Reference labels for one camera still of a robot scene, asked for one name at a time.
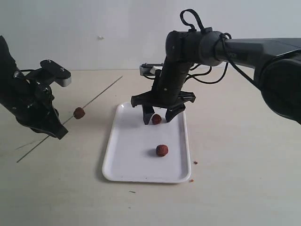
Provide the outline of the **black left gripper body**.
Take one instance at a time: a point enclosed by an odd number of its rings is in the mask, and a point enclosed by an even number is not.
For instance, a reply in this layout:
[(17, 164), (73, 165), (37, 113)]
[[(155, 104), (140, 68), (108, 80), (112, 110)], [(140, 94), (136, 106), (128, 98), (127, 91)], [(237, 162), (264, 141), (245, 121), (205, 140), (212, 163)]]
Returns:
[(59, 119), (53, 100), (48, 85), (27, 79), (20, 70), (0, 78), (0, 104), (15, 116), (19, 124), (34, 132), (44, 120)]

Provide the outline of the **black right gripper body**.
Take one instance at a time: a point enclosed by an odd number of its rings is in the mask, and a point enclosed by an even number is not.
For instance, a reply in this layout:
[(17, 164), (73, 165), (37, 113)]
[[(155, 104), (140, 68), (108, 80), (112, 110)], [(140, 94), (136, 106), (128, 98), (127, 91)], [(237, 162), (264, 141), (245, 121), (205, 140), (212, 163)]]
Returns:
[(191, 65), (191, 62), (165, 60), (152, 89), (131, 97), (132, 107), (144, 105), (172, 109), (187, 101), (194, 102), (196, 99), (194, 93), (181, 91)]

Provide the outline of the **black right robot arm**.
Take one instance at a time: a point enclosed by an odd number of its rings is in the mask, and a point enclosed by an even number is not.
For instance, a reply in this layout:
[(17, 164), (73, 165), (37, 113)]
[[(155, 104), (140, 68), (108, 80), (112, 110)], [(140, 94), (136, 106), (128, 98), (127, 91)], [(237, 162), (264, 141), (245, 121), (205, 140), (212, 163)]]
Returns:
[(299, 38), (231, 39), (227, 33), (177, 32), (166, 38), (166, 58), (148, 92), (132, 96), (131, 105), (143, 108), (148, 124), (154, 107), (166, 109), (171, 121), (185, 110), (185, 103), (195, 101), (192, 92), (182, 91), (193, 64), (210, 67), (226, 62), (239, 70), (253, 68), (248, 81), (262, 95), (276, 114), (301, 121), (301, 40)]

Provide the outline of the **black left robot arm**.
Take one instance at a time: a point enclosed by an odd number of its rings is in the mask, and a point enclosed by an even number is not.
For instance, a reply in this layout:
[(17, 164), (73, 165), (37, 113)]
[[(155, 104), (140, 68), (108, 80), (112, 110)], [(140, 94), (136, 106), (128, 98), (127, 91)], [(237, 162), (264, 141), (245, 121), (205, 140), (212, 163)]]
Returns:
[(0, 38), (0, 103), (18, 123), (36, 133), (62, 139), (68, 132), (53, 106), (50, 85), (71, 83), (71, 73), (54, 62), (43, 60), (40, 68), (20, 70), (9, 52), (4, 37)]

